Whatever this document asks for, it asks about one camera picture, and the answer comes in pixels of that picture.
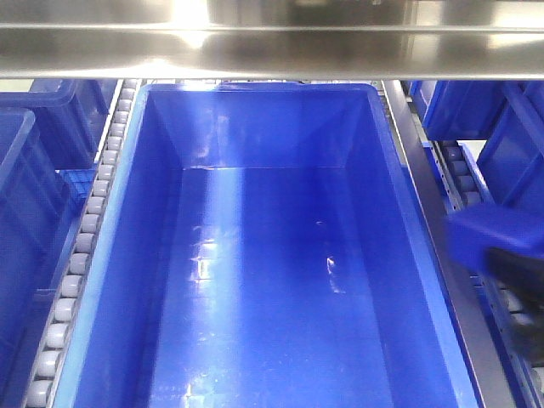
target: stainless steel beam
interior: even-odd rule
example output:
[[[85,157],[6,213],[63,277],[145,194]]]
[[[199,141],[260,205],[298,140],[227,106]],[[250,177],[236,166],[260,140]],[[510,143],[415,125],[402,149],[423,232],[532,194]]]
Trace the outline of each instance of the stainless steel beam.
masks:
[[[457,328],[467,368],[473,374],[475,392],[486,408],[514,408],[516,403],[470,275],[449,259],[444,204],[400,82],[384,82],[383,89],[442,272],[444,290],[450,301],[450,316]]]
[[[543,45],[535,2],[0,2],[0,77],[534,79]]]

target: metal rail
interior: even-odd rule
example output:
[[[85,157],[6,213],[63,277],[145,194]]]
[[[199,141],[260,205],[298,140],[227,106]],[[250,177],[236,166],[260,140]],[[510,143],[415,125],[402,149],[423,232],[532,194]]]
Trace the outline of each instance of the metal rail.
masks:
[[[4,0],[0,77],[544,78],[544,3]]]

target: stacked blue crate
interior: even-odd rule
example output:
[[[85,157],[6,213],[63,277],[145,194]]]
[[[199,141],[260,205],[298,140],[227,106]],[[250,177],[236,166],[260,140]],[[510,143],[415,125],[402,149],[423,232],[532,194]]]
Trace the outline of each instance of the stacked blue crate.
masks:
[[[116,80],[37,79],[28,92],[0,93],[0,107],[30,109],[57,169],[93,165]]]

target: black component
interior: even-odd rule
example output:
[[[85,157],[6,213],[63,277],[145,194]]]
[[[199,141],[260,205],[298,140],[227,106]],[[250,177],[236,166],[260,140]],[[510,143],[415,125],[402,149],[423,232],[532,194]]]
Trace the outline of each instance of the black component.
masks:
[[[488,249],[486,257],[489,271],[519,298],[544,304],[544,259],[496,247]]]
[[[512,323],[513,346],[533,366],[544,364],[544,259],[496,247],[486,257],[489,271],[518,296],[530,318]]]

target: blue plastic crate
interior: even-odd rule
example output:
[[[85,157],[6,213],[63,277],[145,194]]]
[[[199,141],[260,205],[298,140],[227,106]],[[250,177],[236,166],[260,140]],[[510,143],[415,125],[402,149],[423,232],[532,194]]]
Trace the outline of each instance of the blue plastic crate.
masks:
[[[410,96],[416,105],[417,114],[424,120],[428,107],[431,105],[437,81],[411,81],[409,84]]]
[[[430,140],[487,139],[505,98],[500,81],[414,81],[411,95]]]
[[[0,109],[0,405],[13,380],[14,356],[31,330],[32,299],[47,288],[74,218],[69,189],[54,171],[29,110]]]
[[[145,87],[122,156],[54,406],[477,406],[375,88]]]
[[[96,173],[95,166],[78,170],[61,170],[60,175],[71,186],[71,196],[78,207],[87,200]]]
[[[31,109],[57,169],[89,168],[116,80],[37,79],[28,92],[0,93],[0,107]]]
[[[507,108],[478,159],[495,201],[544,215],[544,82],[503,85]]]

